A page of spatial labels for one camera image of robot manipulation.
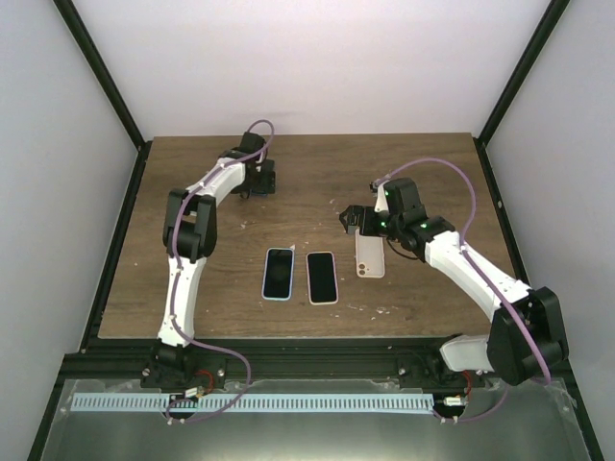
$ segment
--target phone case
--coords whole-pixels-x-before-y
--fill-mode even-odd
[[[292,253],[292,262],[290,263],[291,265],[290,288],[288,290],[287,298],[267,298],[265,296],[265,279],[267,278],[267,264],[269,263],[269,252],[271,250],[289,250]],[[262,287],[260,288],[260,295],[262,296],[262,298],[267,301],[288,301],[290,297],[292,296],[292,279],[293,279],[294,272],[295,272],[295,251],[292,248],[270,248],[268,249],[267,254],[265,256],[265,270],[263,271],[263,274],[262,274]]]
[[[384,277],[384,246],[381,237],[366,237],[355,231],[357,275],[362,279]]]
[[[328,303],[313,303],[311,300],[311,289],[309,287],[309,262],[308,262],[308,256],[309,255],[313,255],[314,253],[318,253],[318,254],[322,254],[322,253],[326,253],[328,255],[331,255],[331,259],[333,261],[333,281],[335,282],[335,301],[331,301]],[[337,302],[339,301],[339,289],[337,288],[337,271],[335,271],[335,255],[332,252],[312,252],[312,253],[308,253],[306,255],[306,270],[307,270],[307,298],[309,300],[309,303],[312,305],[327,305],[327,304],[337,304]]]

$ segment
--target blue smartphone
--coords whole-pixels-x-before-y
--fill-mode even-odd
[[[288,301],[292,292],[292,270],[295,252],[290,248],[270,248],[265,259],[262,297],[265,300]]]

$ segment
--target white cable tray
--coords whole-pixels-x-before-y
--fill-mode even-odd
[[[210,394],[197,403],[180,402],[173,412],[211,412],[234,397]],[[161,412],[170,394],[75,393],[71,411]],[[431,394],[246,394],[233,413],[404,413],[431,414]]]

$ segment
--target white phone case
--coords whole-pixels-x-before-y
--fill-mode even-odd
[[[366,237],[355,231],[357,275],[362,279],[384,277],[384,246],[381,237]]]
[[[336,304],[339,301],[339,290],[337,288],[337,272],[335,271],[335,256],[333,255],[332,252],[314,252],[314,253],[327,253],[329,255],[331,255],[331,260],[333,262],[333,280],[335,281],[335,301],[329,302],[329,303],[313,303],[311,300],[311,290],[309,288],[309,263],[308,263],[308,256],[311,255],[311,253],[308,253],[306,255],[306,270],[307,270],[307,298],[309,299],[309,303],[312,305],[327,305],[327,304]]]

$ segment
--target cable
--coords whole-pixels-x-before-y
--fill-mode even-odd
[[[465,377],[465,380],[468,381],[467,391],[465,391],[465,397],[468,401],[470,401],[470,393],[472,392],[472,377],[468,372],[461,372],[461,374]]]
[[[243,397],[243,395],[248,391],[248,387],[250,386],[250,382],[252,380],[252,367],[250,366],[250,362],[248,362],[248,359],[243,356],[241,353],[236,352],[236,351],[232,351],[230,349],[226,349],[226,348],[219,348],[217,346],[212,346],[210,344],[205,344],[202,343],[200,341],[196,341],[193,338],[190,338],[187,334],[185,334],[181,329],[180,326],[178,325],[178,323],[175,320],[175,298],[177,295],[177,285],[180,281],[180,275],[182,273],[183,270],[183,266],[182,266],[182,260],[180,259],[180,256],[178,254],[177,251],[177,237],[178,237],[178,233],[180,231],[180,225],[182,223],[182,217],[184,216],[184,212],[186,207],[188,206],[188,203],[190,202],[190,200],[192,199],[192,197],[194,197],[199,191],[203,190],[205,187],[207,187],[207,185],[216,177],[220,174],[221,171],[223,171],[224,169],[233,166],[233,165],[237,165],[238,163],[241,163],[243,161],[247,161],[250,160],[251,158],[255,158],[260,156],[263,153],[266,153],[267,150],[269,149],[269,146],[271,145],[271,142],[273,141],[273,138],[275,136],[275,129],[273,124],[269,121],[269,120],[265,120],[265,119],[261,119],[261,120],[257,120],[256,122],[254,122],[252,125],[250,125],[250,127],[248,128],[248,132],[250,130],[252,130],[256,125],[259,125],[261,123],[264,123],[266,125],[269,125],[269,128],[271,129],[271,133],[269,134],[269,137],[267,139],[267,142],[265,142],[265,145],[262,146],[260,149],[258,149],[256,152],[254,152],[253,154],[250,154],[246,157],[243,158],[237,158],[234,160],[231,160],[227,163],[225,163],[222,166],[218,166],[216,168],[214,168],[213,170],[211,170],[205,177],[202,178],[202,180],[199,182],[199,185],[197,185],[194,189],[192,189],[187,196],[184,198],[184,200],[182,201],[182,205],[180,206],[180,209],[177,213],[177,218],[175,219],[175,227],[173,228],[173,234],[171,237],[171,251],[172,251],[172,255],[175,256],[176,260],[177,260],[177,271],[175,274],[175,278],[173,279],[173,285],[171,287],[171,299],[169,302],[169,313],[170,313],[170,319],[171,319],[171,325],[173,326],[173,328],[177,331],[177,334],[184,339],[185,341],[187,341],[188,343],[198,347],[198,348],[202,348],[208,351],[214,351],[214,352],[221,352],[221,353],[225,353],[227,355],[231,355],[235,358],[238,358],[239,360],[241,360],[243,362],[243,364],[246,366],[246,385],[243,387],[243,389],[241,389],[241,391],[239,391],[236,396],[229,401],[226,405],[224,405],[223,407],[219,408],[216,411],[213,411],[211,413],[208,413],[206,415],[203,415],[201,417],[197,417],[197,418],[190,418],[189,420],[186,420],[187,423],[197,423],[199,421],[204,421],[204,420],[208,420],[209,418],[213,418],[215,416],[218,416],[222,413],[224,413],[227,409],[231,408],[233,405],[236,404],[236,402],[241,399]],[[169,406],[166,408],[166,417],[169,419],[169,421],[172,422],[171,420],[171,416],[169,415],[169,411],[171,410],[171,408],[176,405],[177,403],[179,403],[181,400],[176,400],[175,402],[172,402],[169,404]]]
[[[391,243],[391,239],[390,237],[386,239],[386,243],[388,243],[388,246],[391,250],[393,250],[393,253],[396,255],[399,255],[401,257],[404,257],[405,259],[409,259],[410,261],[418,261],[418,257],[414,257],[414,256],[408,256],[408,255],[404,255],[402,252],[400,252],[399,250],[397,250],[394,246],[393,243]]]
[[[209,394],[213,390],[213,383],[215,382],[215,380],[213,379],[213,375],[207,370],[199,370],[194,375],[195,376],[207,376],[209,378],[209,386],[208,386],[208,389],[205,391],[206,394]]]
[[[510,314],[510,317],[512,317],[512,320],[517,325],[517,328],[521,331],[521,334],[523,335],[524,339],[527,341],[528,346],[531,349],[531,353],[533,353],[534,357],[536,357],[536,361],[538,362],[538,365],[540,366],[540,370],[541,370],[543,376],[545,377],[544,384],[545,385],[549,384],[551,382],[551,372],[549,371],[549,366],[547,365],[547,362],[545,361],[545,358],[540,353],[540,350],[538,349],[538,346],[536,346],[536,343],[533,340],[533,338],[531,337],[531,334],[529,333],[528,329],[526,328],[526,325],[524,324],[523,320],[521,320],[521,317],[519,317],[519,314],[517,314],[517,311],[515,310],[515,308],[506,299],[504,294],[498,289],[498,287],[495,285],[495,283],[493,283],[493,281],[491,281],[491,279],[481,270],[481,268],[474,261],[474,259],[472,259],[472,257],[468,254],[468,251],[466,249],[466,246],[465,246],[465,243],[466,243],[465,242],[465,234],[468,231],[468,229],[470,229],[470,225],[472,224],[472,221],[474,221],[474,217],[475,217],[476,212],[477,212],[477,195],[476,195],[476,192],[474,191],[474,187],[472,186],[472,183],[470,182],[470,179],[467,177],[467,175],[465,173],[463,173],[463,171],[459,167],[457,167],[455,164],[450,163],[449,161],[447,161],[445,159],[442,159],[442,158],[429,158],[429,157],[427,157],[427,158],[419,158],[417,160],[409,161],[408,163],[406,163],[406,164],[400,166],[399,168],[393,170],[391,173],[385,175],[384,177],[375,180],[374,181],[374,186],[378,187],[383,182],[388,181],[392,176],[397,175],[399,172],[405,170],[406,168],[408,168],[410,166],[417,165],[419,163],[425,163],[425,162],[441,163],[441,164],[446,165],[446,166],[448,166],[450,168],[453,168],[458,173],[458,175],[465,181],[466,185],[468,186],[468,189],[470,191],[470,197],[472,199],[472,208],[471,208],[471,211],[470,211],[470,216],[468,217],[468,220],[466,221],[465,225],[463,226],[463,229],[461,230],[461,233],[459,234],[459,249],[461,250],[461,254],[463,255],[463,257],[465,257],[465,259],[468,261],[468,264],[470,264],[470,266],[472,266],[472,268],[476,271],[476,273],[479,274],[480,278],[484,280],[484,282],[491,289],[491,291],[493,291],[493,293],[502,302],[502,304],[504,305],[504,308],[508,311],[508,313]]]
[[[487,418],[489,415],[492,415],[496,411],[498,411],[498,409],[503,405],[504,401],[506,400],[506,397],[508,396],[508,390],[509,389],[510,389],[510,387],[506,385],[504,387],[504,393],[502,394],[502,397],[498,400],[498,402],[495,405],[493,405],[491,408],[489,408],[487,411],[485,411],[484,413],[480,413],[477,416],[471,416],[470,418],[463,418],[462,420],[455,420],[455,419],[452,419],[452,418],[444,418],[437,411],[432,410],[433,416],[435,416],[438,420],[440,420],[442,422],[453,421],[454,424],[472,423],[472,422],[475,422],[475,421],[480,421],[480,420],[482,420],[484,418]]]

